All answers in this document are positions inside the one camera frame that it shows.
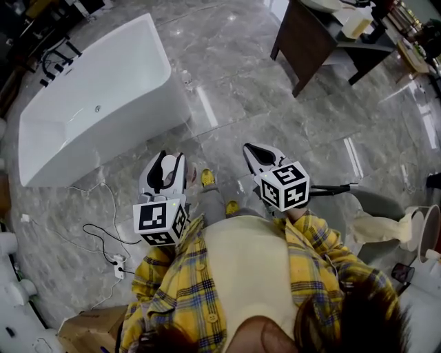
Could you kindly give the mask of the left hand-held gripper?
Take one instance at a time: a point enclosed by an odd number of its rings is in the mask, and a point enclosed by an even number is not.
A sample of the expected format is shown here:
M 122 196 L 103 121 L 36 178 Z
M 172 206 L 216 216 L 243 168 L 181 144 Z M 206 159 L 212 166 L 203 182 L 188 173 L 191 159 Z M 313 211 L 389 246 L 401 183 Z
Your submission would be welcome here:
M 142 171 L 139 201 L 133 205 L 134 232 L 151 247 L 180 244 L 188 219 L 186 177 L 182 152 L 161 150 Z

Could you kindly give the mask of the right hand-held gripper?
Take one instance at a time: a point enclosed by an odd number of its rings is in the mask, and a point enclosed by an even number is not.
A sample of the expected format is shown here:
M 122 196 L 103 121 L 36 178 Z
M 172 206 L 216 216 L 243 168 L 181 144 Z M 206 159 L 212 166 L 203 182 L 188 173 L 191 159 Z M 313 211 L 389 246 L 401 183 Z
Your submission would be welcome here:
M 271 211 L 301 208 L 309 200 L 309 175 L 298 161 L 279 149 L 261 143 L 245 143 L 243 155 L 254 173 L 254 192 Z

